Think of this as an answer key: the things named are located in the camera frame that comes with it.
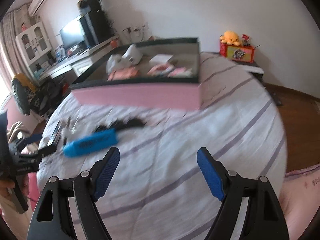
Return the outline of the white plastic cone device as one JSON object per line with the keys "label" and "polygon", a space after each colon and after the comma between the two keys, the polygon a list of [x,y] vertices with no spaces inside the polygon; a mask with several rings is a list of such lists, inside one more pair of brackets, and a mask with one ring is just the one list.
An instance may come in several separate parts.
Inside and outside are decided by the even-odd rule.
{"label": "white plastic cone device", "polygon": [[131,44],[126,53],[122,56],[122,59],[125,59],[135,66],[140,63],[142,57],[143,54],[138,50],[137,46],[135,44]]}

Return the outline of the black computer tower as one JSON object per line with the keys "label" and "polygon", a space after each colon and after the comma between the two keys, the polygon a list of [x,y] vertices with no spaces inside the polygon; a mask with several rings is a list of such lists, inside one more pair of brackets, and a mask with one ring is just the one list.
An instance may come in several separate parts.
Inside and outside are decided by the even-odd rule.
{"label": "black computer tower", "polygon": [[90,11],[80,17],[79,21],[89,47],[94,47],[113,36],[111,24],[102,10]]}

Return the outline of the pink white brick figure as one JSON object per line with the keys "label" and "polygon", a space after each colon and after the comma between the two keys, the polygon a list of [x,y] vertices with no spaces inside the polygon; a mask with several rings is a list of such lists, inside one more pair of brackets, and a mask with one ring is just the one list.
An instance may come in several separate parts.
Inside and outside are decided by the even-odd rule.
{"label": "pink white brick figure", "polygon": [[172,72],[168,74],[168,77],[192,77],[193,73],[191,69],[187,69],[185,67],[175,68]]}

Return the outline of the black office chair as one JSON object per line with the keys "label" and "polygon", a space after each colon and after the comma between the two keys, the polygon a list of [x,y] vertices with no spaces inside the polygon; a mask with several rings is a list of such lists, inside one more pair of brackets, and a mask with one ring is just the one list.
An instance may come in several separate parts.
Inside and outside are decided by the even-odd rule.
{"label": "black office chair", "polygon": [[12,94],[19,111],[23,115],[35,113],[48,119],[62,101],[63,88],[52,80],[42,85],[33,83],[23,73],[11,80]]}

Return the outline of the blue plastic case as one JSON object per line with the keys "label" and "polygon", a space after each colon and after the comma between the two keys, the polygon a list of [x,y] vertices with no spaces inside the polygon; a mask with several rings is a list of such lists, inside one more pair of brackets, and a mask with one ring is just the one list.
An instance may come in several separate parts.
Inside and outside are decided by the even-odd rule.
{"label": "blue plastic case", "polygon": [[62,151],[66,157],[75,158],[109,148],[117,143],[117,132],[113,128],[70,142],[63,147]]}

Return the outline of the white power adapter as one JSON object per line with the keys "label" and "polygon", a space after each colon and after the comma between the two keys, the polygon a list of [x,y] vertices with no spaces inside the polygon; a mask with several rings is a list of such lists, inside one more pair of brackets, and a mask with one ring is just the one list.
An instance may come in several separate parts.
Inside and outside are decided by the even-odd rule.
{"label": "white power adapter", "polygon": [[157,54],[154,57],[152,57],[149,62],[151,64],[165,64],[169,62],[169,60],[173,57],[173,55],[170,54]]}

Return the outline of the white glass door cabinet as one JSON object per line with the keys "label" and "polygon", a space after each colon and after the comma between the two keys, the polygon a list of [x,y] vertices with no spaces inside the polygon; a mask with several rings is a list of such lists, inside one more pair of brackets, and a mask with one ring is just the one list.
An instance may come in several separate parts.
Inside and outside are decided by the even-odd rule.
{"label": "white glass door cabinet", "polygon": [[42,22],[18,34],[15,41],[26,66],[30,66],[52,49]]}

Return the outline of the white low side cabinet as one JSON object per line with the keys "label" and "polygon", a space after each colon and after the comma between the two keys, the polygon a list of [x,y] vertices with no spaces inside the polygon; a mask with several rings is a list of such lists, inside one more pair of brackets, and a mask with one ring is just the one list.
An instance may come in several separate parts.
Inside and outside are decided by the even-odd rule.
{"label": "white low side cabinet", "polygon": [[203,53],[200,67],[202,83],[239,84],[247,79],[257,79],[261,82],[264,75],[260,67],[236,63],[214,53]]}

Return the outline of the pink donut brick model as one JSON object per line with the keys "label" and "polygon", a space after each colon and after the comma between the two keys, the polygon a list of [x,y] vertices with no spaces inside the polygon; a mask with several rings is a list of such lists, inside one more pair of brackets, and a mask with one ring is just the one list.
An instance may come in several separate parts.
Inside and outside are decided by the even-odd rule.
{"label": "pink donut brick model", "polygon": [[164,64],[158,64],[154,67],[152,67],[147,75],[149,76],[166,76],[169,73],[171,73],[175,67],[172,64],[164,63]]}

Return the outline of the pink green storage box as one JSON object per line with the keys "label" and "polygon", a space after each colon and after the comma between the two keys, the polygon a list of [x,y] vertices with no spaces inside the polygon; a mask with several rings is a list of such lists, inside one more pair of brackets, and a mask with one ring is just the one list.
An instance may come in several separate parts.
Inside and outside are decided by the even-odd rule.
{"label": "pink green storage box", "polygon": [[[112,49],[84,71],[71,85],[71,92],[83,104],[137,106],[198,110],[201,107],[200,44],[195,37],[170,38],[136,43],[143,57],[136,67],[137,77],[108,81],[106,63],[111,55],[124,55],[129,46]],[[191,69],[192,77],[149,76],[157,64],[149,60],[157,54],[170,54],[175,68]]]}

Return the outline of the blue gold long box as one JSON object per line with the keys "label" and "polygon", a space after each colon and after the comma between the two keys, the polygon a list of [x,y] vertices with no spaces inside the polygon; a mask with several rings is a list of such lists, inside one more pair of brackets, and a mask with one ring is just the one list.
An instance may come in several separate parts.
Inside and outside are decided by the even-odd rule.
{"label": "blue gold long box", "polygon": [[51,135],[51,137],[49,138],[48,142],[47,142],[47,146],[50,145],[55,145],[57,146],[60,138],[61,138],[61,133],[62,133],[62,125],[61,125],[61,121],[59,121]]}

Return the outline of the black hair clip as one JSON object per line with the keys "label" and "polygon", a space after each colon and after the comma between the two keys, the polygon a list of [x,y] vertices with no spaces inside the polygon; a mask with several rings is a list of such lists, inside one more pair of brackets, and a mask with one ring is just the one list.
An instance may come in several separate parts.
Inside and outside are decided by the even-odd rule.
{"label": "black hair clip", "polygon": [[131,118],[128,120],[116,120],[113,123],[109,125],[99,125],[93,132],[102,132],[109,129],[114,129],[116,132],[125,130],[125,129],[131,129],[135,127],[144,127],[145,122],[140,118]]}

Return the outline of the clear plastic bottle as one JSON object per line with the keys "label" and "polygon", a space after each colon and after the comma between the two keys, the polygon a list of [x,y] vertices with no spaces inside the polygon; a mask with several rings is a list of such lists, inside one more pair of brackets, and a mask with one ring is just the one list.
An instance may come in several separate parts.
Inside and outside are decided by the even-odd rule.
{"label": "clear plastic bottle", "polygon": [[75,123],[76,122],[73,121],[70,116],[63,122],[61,133],[63,140],[72,141],[75,138]]}

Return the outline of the rose gold metal cup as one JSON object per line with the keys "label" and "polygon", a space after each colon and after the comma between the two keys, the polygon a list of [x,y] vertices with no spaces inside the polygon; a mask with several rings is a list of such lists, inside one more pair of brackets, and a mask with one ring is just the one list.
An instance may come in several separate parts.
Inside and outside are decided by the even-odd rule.
{"label": "rose gold metal cup", "polygon": [[139,70],[136,67],[118,69],[113,71],[108,76],[108,81],[115,81],[115,80],[126,80],[137,77],[139,75]]}

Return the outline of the black computer monitor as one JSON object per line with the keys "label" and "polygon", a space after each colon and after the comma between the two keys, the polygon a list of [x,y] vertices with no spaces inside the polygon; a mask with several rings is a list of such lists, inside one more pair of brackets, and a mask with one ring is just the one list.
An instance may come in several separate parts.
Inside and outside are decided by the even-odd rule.
{"label": "black computer monitor", "polygon": [[85,32],[79,20],[80,17],[71,20],[60,30],[60,36],[65,52],[68,52],[75,47],[80,47],[81,49],[88,47]]}

